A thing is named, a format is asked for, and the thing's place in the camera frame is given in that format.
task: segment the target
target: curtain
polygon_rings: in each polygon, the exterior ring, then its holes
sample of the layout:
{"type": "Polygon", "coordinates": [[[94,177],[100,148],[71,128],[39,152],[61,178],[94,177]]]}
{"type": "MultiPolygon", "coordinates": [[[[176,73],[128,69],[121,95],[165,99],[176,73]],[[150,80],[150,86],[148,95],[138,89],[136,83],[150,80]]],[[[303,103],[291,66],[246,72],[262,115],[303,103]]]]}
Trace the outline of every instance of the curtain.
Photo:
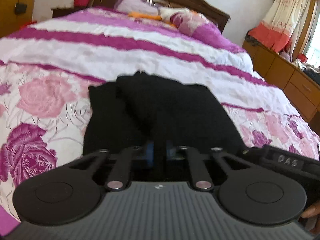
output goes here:
{"type": "Polygon", "coordinates": [[[265,18],[249,35],[279,52],[292,36],[307,2],[308,0],[275,0],[265,18]]]}

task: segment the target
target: nightstand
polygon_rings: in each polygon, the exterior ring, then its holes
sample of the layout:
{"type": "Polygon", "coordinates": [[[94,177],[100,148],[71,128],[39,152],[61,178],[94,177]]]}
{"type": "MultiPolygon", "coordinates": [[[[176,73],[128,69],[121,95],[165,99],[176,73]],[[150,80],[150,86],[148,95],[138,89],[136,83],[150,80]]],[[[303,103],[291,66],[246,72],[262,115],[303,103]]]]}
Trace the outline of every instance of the nightstand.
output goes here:
{"type": "Polygon", "coordinates": [[[86,9],[87,7],[52,8],[52,18],[67,16],[71,13],[86,9]]]}

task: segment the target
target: human hand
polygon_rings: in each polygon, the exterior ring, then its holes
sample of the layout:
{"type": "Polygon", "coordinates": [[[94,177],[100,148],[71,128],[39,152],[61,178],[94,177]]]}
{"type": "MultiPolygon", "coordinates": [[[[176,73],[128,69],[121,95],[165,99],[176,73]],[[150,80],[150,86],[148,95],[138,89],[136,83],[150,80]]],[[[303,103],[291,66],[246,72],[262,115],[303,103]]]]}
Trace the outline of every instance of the human hand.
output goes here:
{"type": "MultiPolygon", "coordinates": [[[[316,203],[312,204],[310,207],[308,207],[305,212],[301,214],[301,217],[303,218],[311,218],[315,217],[317,215],[320,215],[320,200],[316,203]]],[[[313,234],[320,234],[320,216],[316,222],[315,228],[313,228],[311,231],[313,234]]]]}

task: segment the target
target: folded black clothing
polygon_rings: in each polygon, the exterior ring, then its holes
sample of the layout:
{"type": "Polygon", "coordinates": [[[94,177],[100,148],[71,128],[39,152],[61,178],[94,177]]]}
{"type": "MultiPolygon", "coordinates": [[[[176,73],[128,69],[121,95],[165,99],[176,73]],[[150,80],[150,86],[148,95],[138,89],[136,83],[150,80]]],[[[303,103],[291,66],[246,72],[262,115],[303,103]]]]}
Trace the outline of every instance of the folded black clothing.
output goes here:
{"type": "Polygon", "coordinates": [[[228,114],[205,86],[137,72],[89,87],[89,95],[92,117],[84,155],[98,149],[119,153],[148,140],[195,147],[202,153],[222,147],[236,154],[244,148],[228,114]]]}

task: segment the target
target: bedspread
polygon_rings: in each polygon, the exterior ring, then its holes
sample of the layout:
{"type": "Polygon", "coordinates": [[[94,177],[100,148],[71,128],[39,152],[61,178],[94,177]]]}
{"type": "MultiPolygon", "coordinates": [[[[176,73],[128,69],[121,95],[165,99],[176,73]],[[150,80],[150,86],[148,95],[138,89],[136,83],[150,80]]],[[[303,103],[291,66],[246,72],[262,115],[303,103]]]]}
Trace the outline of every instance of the bedspread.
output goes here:
{"type": "Polygon", "coordinates": [[[0,205],[17,218],[15,187],[81,157],[88,86],[137,70],[207,86],[247,146],[319,159],[320,139],[250,56],[217,49],[165,23],[90,8],[0,40],[0,205]]]}

